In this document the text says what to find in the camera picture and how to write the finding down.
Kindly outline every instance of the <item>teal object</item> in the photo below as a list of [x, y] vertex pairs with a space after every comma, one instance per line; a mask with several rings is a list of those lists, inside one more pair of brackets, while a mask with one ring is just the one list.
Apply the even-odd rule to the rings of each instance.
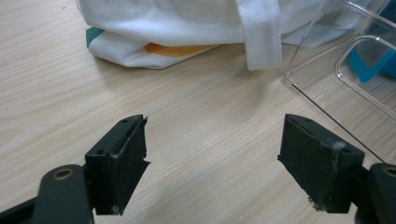
[[86, 37], [86, 41], [87, 41], [87, 49], [90, 47], [91, 42], [98, 37], [99, 35], [101, 35], [105, 30], [102, 30], [100, 28], [97, 27], [91, 27], [90, 29], [87, 29], [85, 32], [85, 37]]
[[372, 66], [368, 66], [363, 61], [356, 49], [350, 51], [348, 61], [362, 83], [370, 81], [370, 79], [379, 72], [396, 77], [396, 54], [392, 49], [388, 50], [388, 52]]
[[[379, 15], [389, 21], [396, 22], [396, 1], [386, 1], [380, 9]], [[365, 34], [381, 37], [382, 35], [389, 35], [389, 30], [383, 29], [377, 24], [372, 24], [368, 27], [368, 30], [365, 32]], [[395, 37], [393, 37], [390, 42], [394, 44], [394, 40]], [[396, 52], [393, 49], [389, 49], [376, 63], [371, 66], [368, 66], [367, 63], [364, 62], [356, 48], [350, 51], [347, 58], [350, 66], [357, 74], [359, 80], [363, 83], [370, 81], [370, 79], [373, 78], [373, 76], [375, 76], [378, 72], [391, 77], [396, 77]]]

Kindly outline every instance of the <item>blue object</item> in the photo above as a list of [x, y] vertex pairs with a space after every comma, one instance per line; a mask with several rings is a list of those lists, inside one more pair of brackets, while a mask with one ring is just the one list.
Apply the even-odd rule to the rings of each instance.
[[[380, 10], [379, 15], [389, 21], [396, 22], [396, 1], [388, 0]], [[385, 35], [388, 31], [376, 24], [372, 24], [368, 27], [365, 34], [381, 36]], [[347, 58], [359, 80], [363, 83], [368, 82], [378, 72], [396, 77], [396, 52], [393, 49], [389, 49], [376, 63], [370, 66], [363, 60], [356, 48], [350, 51]]]
[[350, 51], [347, 58], [350, 66], [358, 75], [359, 80], [363, 83], [370, 81], [378, 72], [396, 77], [396, 54], [394, 50], [388, 50], [388, 52], [372, 66], [368, 66], [363, 61], [356, 48]]

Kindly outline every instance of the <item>orange object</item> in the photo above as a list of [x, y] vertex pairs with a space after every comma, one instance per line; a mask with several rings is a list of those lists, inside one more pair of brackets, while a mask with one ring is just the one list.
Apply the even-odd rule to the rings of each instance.
[[176, 46], [176, 47], [166, 47], [163, 45], [158, 45], [158, 44], [147, 44], [145, 46], [145, 50], [148, 53], [155, 53], [159, 54], [162, 56], [167, 56], [167, 57], [172, 57], [172, 58], [177, 58], [177, 57], [182, 57], [186, 56], [189, 54], [192, 54], [194, 52], [203, 50], [203, 49], [208, 49], [213, 47], [213, 45], [193, 45], [193, 46]]

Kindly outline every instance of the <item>black plastic part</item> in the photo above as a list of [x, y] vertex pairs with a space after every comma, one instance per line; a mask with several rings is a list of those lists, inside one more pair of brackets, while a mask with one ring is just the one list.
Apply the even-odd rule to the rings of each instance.
[[86, 155], [92, 207], [97, 215], [123, 213], [149, 165], [144, 127], [136, 115], [119, 121]]
[[317, 210], [347, 213], [350, 179], [356, 176], [364, 153], [312, 119], [287, 114], [278, 159]]
[[44, 175], [32, 223], [93, 223], [81, 166], [61, 166]]
[[370, 168], [368, 186], [380, 223], [396, 223], [396, 166], [378, 163]]
[[369, 189], [370, 172], [361, 167], [361, 171], [351, 178], [350, 188], [352, 189], [350, 198], [359, 208], [355, 216], [356, 224], [378, 223], [375, 208], [371, 200], [371, 190]]
[[0, 213], [1, 224], [27, 224], [32, 222], [32, 214], [35, 208], [35, 198], [20, 203]]

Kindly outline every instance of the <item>wood grain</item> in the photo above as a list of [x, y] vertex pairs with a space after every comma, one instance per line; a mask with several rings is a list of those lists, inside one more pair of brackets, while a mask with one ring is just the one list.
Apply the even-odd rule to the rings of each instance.
[[[242, 44], [163, 70], [95, 59], [75, 4], [1, 3], [0, 211], [34, 197], [50, 169], [83, 164], [118, 120], [144, 114], [151, 165], [124, 216], [96, 223], [353, 223], [354, 207], [316, 212], [276, 160], [285, 113], [356, 145], [282, 69], [249, 72]], [[283, 50], [286, 62], [294, 48]]]

